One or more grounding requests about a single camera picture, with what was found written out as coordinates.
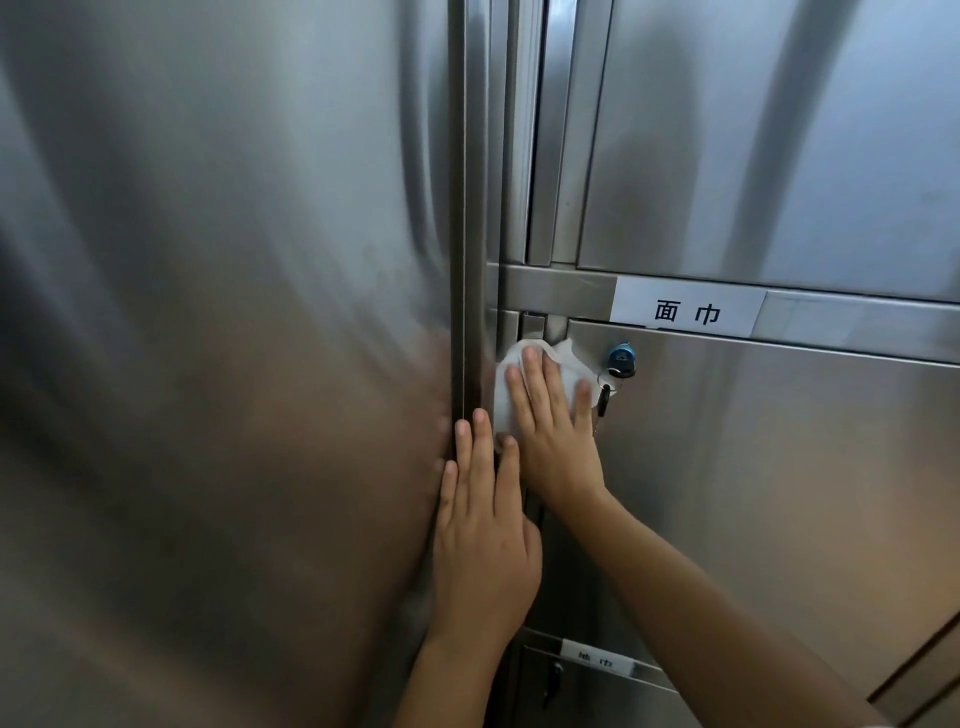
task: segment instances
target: white label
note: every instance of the white label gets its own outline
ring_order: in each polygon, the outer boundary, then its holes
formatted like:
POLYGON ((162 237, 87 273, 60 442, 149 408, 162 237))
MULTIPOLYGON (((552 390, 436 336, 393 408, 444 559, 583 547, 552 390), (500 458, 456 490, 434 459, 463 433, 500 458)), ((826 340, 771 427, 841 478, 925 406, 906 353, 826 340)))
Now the white label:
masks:
POLYGON ((766 296, 752 285, 618 276, 610 320, 749 338, 766 296))
POLYGON ((589 665, 624 677, 630 677, 634 673, 634 661, 631 658, 599 647, 591 647, 589 644, 564 640, 560 648, 560 656, 570 662, 589 665))

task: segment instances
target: skin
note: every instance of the skin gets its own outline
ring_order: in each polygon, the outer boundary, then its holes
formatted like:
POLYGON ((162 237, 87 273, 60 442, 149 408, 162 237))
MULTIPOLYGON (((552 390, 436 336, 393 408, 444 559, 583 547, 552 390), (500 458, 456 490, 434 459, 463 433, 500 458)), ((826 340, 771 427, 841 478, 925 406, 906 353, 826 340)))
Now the skin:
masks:
POLYGON ((540 535, 520 512, 520 468, 619 591, 705 728, 887 724, 829 667, 751 617, 610 494, 588 382, 578 384, 571 417, 557 365, 530 348, 523 368, 525 385, 518 368, 507 371, 519 452, 510 439, 495 488, 489 419, 477 415, 472 448, 465 423, 457 425, 458 467, 447 464, 444 473, 434 544, 437 614, 396 726, 482 724, 497 661, 540 583, 540 535), (474 471, 475 479, 456 477, 474 471), (474 501, 479 513, 471 516, 474 501))

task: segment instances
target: finger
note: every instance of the finger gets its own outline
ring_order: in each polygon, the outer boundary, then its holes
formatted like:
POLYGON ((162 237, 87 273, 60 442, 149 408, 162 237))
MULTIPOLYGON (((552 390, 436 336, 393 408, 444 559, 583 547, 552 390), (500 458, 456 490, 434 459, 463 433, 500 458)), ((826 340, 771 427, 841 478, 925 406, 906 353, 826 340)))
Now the finger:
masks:
POLYGON ((517 366, 507 367, 507 388, 510 390, 510 399, 514 403, 514 416, 520 425, 520 432, 524 436, 532 435, 537 429, 534 421, 534 412, 530 409, 530 397, 527 395, 523 375, 517 366))
POLYGON ((493 431, 483 409, 473 410, 473 455, 470 458, 471 516, 493 515, 493 431))
POLYGON ((543 378, 546 380, 547 396, 550 398, 550 413, 553 424, 570 424, 570 407, 566 403, 564 381, 560 376, 560 365, 549 356, 543 358, 543 378))
POLYGON ((440 484, 440 505, 437 508, 437 531, 443 531, 453 518, 453 499, 457 495, 457 464, 447 460, 440 484))
POLYGON ((473 439, 470 437, 470 423, 460 420, 454 429, 457 441, 457 489, 453 499, 453 515, 462 520, 467 517, 469 501, 470 461, 473 455, 473 439))
POLYGON ((520 524, 523 516, 523 496, 520 493, 520 448, 516 440, 506 437, 500 470, 496 474, 496 493, 493 495, 493 514, 498 520, 520 524))
POLYGON ((543 351, 535 347, 523 350, 523 372, 527 375, 527 391, 530 393, 530 405, 534 411, 537 429, 549 429, 553 426, 550 412, 550 398, 543 381, 543 351))
POLYGON ((593 388, 586 379, 577 382, 577 388, 573 395, 574 407, 574 426, 584 432, 593 432, 593 419, 591 400, 593 399, 593 388))
POLYGON ((523 517, 523 543, 527 547, 527 564, 537 573, 537 581, 543 572, 543 543, 540 530, 526 516, 523 517))

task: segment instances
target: white tissue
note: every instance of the white tissue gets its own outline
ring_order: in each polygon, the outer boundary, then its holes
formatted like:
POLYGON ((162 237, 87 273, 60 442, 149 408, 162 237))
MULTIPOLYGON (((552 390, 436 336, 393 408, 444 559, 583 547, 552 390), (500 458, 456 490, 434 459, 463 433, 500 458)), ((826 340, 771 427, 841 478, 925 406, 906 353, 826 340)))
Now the white tissue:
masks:
MULTIPOLYGON (((507 389, 506 373, 507 367, 511 364, 517 364, 520 371, 523 372, 523 366, 520 357, 523 350, 527 347, 537 347, 543 349, 543 352, 560 365, 560 377, 564 383, 566 392, 566 401, 570 405, 570 413, 573 413, 573 393, 577 382, 586 379, 590 383, 592 394, 590 395, 590 406, 595 407, 600 400, 600 392, 603 385, 608 384, 613 390, 612 383, 604 376, 598 376, 589 366, 584 364, 573 354, 573 341, 566 339, 556 347, 551 347, 542 339, 523 339, 516 342, 507 351, 506 355, 496 366, 496 382, 493 387, 493 431, 497 433, 509 433, 514 436, 520 434, 519 427, 514 417, 514 406, 510 400, 510 390, 507 389)), ((523 382, 526 383, 526 373, 523 373, 523 382)))

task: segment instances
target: hand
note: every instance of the hand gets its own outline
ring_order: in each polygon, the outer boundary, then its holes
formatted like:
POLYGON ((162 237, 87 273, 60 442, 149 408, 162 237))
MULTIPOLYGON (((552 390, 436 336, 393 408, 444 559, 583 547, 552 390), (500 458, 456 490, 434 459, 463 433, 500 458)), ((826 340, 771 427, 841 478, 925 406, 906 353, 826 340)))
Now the hand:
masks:
POLYGON ((523 624, 540 587, 540 532, 523 515, 520 456, 507 438, 493 478, 487 413, 456 424, 457 462, 447 462, 433 544, 435 604, 427 633, 461 659, 489 660, 523 624))
POLYGON ((557 363, 541 350, 527 347, 523 371, 525 387, 520 369, 507 369, 510 398, 522 433, 523 477, 550 510, 569 523, 585 498, 607 493, 593 442, 590 384, 585 379, 577 383, 571 422, 557 363))

